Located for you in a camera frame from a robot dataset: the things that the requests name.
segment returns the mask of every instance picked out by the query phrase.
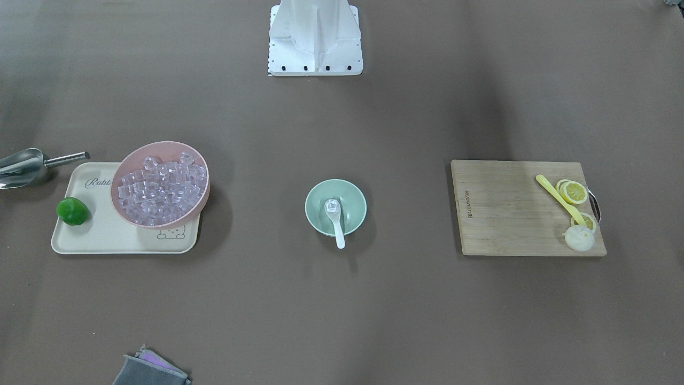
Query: metal handle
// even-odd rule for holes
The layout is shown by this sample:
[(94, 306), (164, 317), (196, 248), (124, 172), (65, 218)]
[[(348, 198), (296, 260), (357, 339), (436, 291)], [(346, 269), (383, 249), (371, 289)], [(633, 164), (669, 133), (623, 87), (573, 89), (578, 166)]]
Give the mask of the metal handle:
[(53, 167), (57, 166), (63, 166), (65, 164), (69, 164), (71, 162), (76, 162), (81, 159), (90, 159), (90, 154), (87, 151), (84, 152), (79, 152), (79, 153), (73, 153), (71, 155), (65, 155), (65, 156), (60, 156), (58, 158), (52, 158), (45, 160), (43, 164), (48, 168), (52, 169)]
[(599, 201), (596, 200), (596, 195), (587, 186), (587, 191), (589, 192), (589, 204), (592, 206), (592, 211), (596, 217), (597, 222), (601, 222), (601, 209), (599, 208)]

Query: white spoon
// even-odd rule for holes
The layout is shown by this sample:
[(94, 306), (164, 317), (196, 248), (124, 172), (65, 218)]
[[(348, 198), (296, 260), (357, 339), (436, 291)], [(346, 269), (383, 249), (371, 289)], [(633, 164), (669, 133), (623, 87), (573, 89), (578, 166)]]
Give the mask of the white spoon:
[(342, 234), (342, 226), (340, 225), (340, 217), (342, 209), (340, 208), (340, 201), (335, 198), (328, 199), (325, 204), (326, 214), (332, 221), (332, 226), (335, 228), (335, 241), (337, 241), (337, 248), (344, 249), (344, 234)]

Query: cloth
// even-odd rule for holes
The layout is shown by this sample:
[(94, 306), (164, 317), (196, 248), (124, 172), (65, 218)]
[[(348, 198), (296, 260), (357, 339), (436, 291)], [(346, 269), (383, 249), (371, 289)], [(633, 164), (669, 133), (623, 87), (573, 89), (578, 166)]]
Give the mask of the cloth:
[(187, 374), (145, 347), (124, 359), (112, 385), (190, 385)]

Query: pink bowl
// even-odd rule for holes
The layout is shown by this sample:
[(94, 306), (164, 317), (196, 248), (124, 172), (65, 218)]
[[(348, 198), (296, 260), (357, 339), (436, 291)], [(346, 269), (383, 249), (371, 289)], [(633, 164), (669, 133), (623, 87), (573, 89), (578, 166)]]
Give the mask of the pink bowl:
[[(126, 212), (119, 207), (118, 202), (119, 202), (119, 190), (118, 188), (123, 185), (123, 182), (121, 182), (121, 177), (132, 173), (137, 170), (142, 170), (144, 167), (142, 166), (142, 161), (147, 158), (148, 156), (153, 156), (157, 158), (158, 160), (161, 160), (162, 162), (173, 162), (173, 161), (178, 161), (179, 156), (182, 151), (186, 151), (191, 153), (195, 157), (195, 163), (199, 164), (200, 166), (203, 166), (207, 170), (207, 189), (205, 190), (204, 194), (202, 195), (202, 198), (200, 199), (200, 202), (195, 205), (187, 214), (183, 215), (182, 217), (178, 218), (177, 220), (173, 222), (166, 223), (165, 225), (158, 225), (158, 226), (143, 226), (143, 225), (138, 225), (135, 222), (132, 222), (127, 216)], [(207, 166), (207, 163), (205, 162), (205, 159), (202, 157), (200, 153), (197, 152), (194, 148), (185, 145), (183, 143), (179, 142), (155, 142), (151, 143), (149, 145), (145, 145), (143, 147), (140, 147), (139, 149), (133, 151), (130, 155), (128, 155), (119, 165), (119, 168), (116, 170), (114, 173), (114, 178), (111, 181), (111, 204), (114, 206), (114, 209), (116, 212), (121, 216), (121, 218), (138, 227), (143, 227), (145, 229), (158, 229), (158, 230), (163, 230), (163, 229), (172, 229), (174, 227), (178, 227), (191, 219), (195, 218), (195, 216), (198, 216), (200, 214), (200, 211), (204, 208), (205, 204), (207, 204), (207, 199), (209, 198), (209, 187), (211, 185), (211, 180), (209, 179), (209, 167)]]

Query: yellow spoon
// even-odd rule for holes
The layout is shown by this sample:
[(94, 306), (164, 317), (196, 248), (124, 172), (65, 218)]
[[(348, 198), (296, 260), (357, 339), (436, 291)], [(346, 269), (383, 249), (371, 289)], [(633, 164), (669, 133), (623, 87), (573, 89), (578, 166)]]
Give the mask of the yellow spoon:
[(570, 213), (570, 215), (573, 216), (573, 218), (575, 219), (575, 221), (576, 221), (578, 224), (580, 224), (580, 225), (582, 225), (582, 226), (586, 226), (586, 225), (587, 225), (587, 223), (584, 221), (584, 218), (582, 218), (582, 214), (579, 213), (579, 210), (576, 209), (574, 206), (571, 206), (570, 204), (568, 204), (567, 202), (565, 202), (565, 201), (563, 200), (563, 198), (561, 198), (561, 196), (560, 196), (560, 194), (558, 193), (558, 191), (555, 190), (555, 188), (551, 185), (551, 182), (549, 182), (549, 180), (548, 180), (545, 176), (539, 174), (539, 175), (537, 175), (534, 179), (536, 179), (537, 182), (539, 182), (539, 184), (541, 184), (542, 187), (543, 187), (546, 191), (548, 191), (549, 194), (551, 194), (551, 196), (553, 196), (554, 198), (556, 198), (556, 200), (558, 201), (558, 203), (560, 203), (560, 205), (563, 206), (563, 208), (565, 208), (565, 210), (567, 210), (567, 211)]

